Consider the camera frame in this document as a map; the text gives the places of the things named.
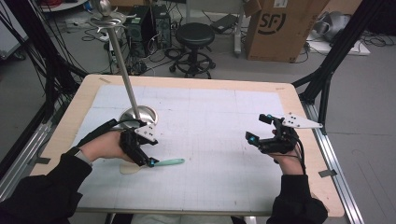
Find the chair base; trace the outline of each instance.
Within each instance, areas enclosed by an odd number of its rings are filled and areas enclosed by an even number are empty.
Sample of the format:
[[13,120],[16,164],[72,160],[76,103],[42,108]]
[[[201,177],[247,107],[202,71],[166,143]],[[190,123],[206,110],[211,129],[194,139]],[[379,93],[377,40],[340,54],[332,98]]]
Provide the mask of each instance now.
[[[201,55],[203,59],[198,60],[198,55]],[[189,77],[189,75],[195,77],[195,75],[206,73],[207,78],[211,79],[212,76],[210,76],[208,70],[215,67],[216,64],[213,63],[213,61],[207,55],[198,52],[197,49],[192,49],[191,52],[185,52],[180,55],[174,64],[169,67],[169,71],[175,72],[176,68],[178,68],[178,70],[185,74],[184,77]]]

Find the table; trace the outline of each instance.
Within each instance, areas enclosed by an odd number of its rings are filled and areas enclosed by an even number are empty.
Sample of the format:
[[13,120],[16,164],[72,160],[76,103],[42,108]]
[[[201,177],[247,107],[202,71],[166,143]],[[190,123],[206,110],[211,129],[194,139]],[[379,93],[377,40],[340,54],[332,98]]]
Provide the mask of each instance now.
[[[274,92],[279,96],[284,111],[291,111],[295,114],[304,115],[304,110],[300,104],[298,95],[292,85],[286,83],[266,83],[266,82],[246,82],[230,80],[208,80],[208,79],[187,79],[169,77],[130,77],[134,86],[154,87],[154,88],[188,88],[205,90],[232,90],[232,91],[264,91]],[[42,153],[42,157],[50,158],[49,164],[37,164],[31,175],[44,175],[59,162],[62,153],[66,152],[74,141],[79,126],[85,115],[90,110],[96,93],[103,85],[122,85],[119,76],[87,76],[78,92],[64,114],[55,133],[51,137],[48,145]],[[330,217],[340,217],[344,214],[338,194],[335,190],[331,178],[320,177],[318,172],[326,170],[326,164],[322,159],[315,136],[311,130],[297,130],[305,148],[305,162],[309,183],[313,195],[321,199],[329,209]],[[102,211],[102,212],[138,212],[141,210],[115,209],[114,207],[96,206],[80,208],[80,211]],[[144,212],[157,213],[156,210],[146,209]],[[271,211],[260,212],[240,212],[237,215],[243,216],[267,216]],[[173,213],[184,213],[183,211],[173,211]],[[198,214],[217,214],[213,211],[189,211]],[[233,214],[233,212],[221,212],[220,214]]]

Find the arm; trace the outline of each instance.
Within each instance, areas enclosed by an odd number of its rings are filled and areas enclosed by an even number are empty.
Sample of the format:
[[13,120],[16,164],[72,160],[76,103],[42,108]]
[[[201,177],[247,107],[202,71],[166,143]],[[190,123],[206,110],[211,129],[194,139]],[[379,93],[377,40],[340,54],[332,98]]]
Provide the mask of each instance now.
[[[80,147],[89,160],[131,159],[119,146],[120,133],[105,133]],[[91,173],[91,166],[72,155],[63,154],[47,175],[27,176],[13,194],[0,203],[0,223],[50,223],[73,216],[82,195],[78,188]]]
[[267,224],[275,223],[323,223],[327,210],[323,203],[311,197],[308,176],[295,151],[285,155],[271,154],[282,170],[281,190],[273,205],[273,213]]

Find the metal rod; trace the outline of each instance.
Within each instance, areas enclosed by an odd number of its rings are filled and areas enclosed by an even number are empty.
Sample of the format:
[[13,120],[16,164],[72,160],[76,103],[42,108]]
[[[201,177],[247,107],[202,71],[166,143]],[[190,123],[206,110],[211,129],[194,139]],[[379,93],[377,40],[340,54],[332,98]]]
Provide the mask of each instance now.
[[[303,108],[309,119],[318,120],[318,111],[315,108],[315,105],[303,103]],[[346,210],[346,215],[349,219],[348,223],[364,224],[361,211],[359,210],[359,207],[352,195],[352,191],[349,188],[347,179],[344,176],[344,172],[342,171],[341,165],[335,155],[334,149],[332,148],[329,136],[327,134],[323,134],[319,129],[315,129],[313,132],[317,138],[320,150],[323,154],[323,159],[326,161],[329,170],[334,170],[337,173],[337,175],[332,177],[332,181],[337,188],[340,199]]]
[[361,1],[358,9],[353,14],[353,17],[346,25],[344,31],[335,41],[334,46],[332,46],[332,49],[320,65],[319,69],[292,83],[292,85],[297,88],[309,82],[304,92],[300,94],[300,99],[308,104],[313,104],[318,94],[322,92],[321,99],[325,100],[325,102],[320,104],[318,122],[323,125],[326,119],[325,110],[327,110],[327,101],[329,98],[332,75],[345,59],[356,41],[359,40],[362,32],[375,17],[375,14],[382,6],[384,6],[384,3],[385,0]]
[[191,20],[191,2],[186,0],[186,23],[190,23]]
[[132,110],[134,111],[134,118],[140,119],[140,113],[137,109],[136,99],[134,98],[134,91],[132,90],[131,80],[129,79],[128,72],[126,71],[125,63],[123,61],[119,40],[117,39],[114,27],[107,28],[108,37],[110,38],[110,43],[113,46],[114,52],[116,53],[117,63],[121,71],[122,79],[125,83],[125,88],[128,93],[129,101],[131,102]]

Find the black stool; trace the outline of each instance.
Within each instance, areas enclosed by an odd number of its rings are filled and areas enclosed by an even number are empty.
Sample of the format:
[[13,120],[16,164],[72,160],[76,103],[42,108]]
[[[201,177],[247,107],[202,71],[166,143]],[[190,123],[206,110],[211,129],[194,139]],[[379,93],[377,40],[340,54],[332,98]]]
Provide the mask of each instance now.
[[195,77],[197,74],[207,73],[207,78],[211,79],[208,70],[209,68],[215,68],[216,64],[207,55],[198,52],[198,49],[204,47],[211,51],[208,45],[215,39],[215,33],[210,26],[197,22],[184,24],[177,29],[176,39],[180,44],[189,48],[191,52],[181,54],[169,67],[169,71],[175,72],[178,68],[185,73],[184,77],[188,77],[189,74]]

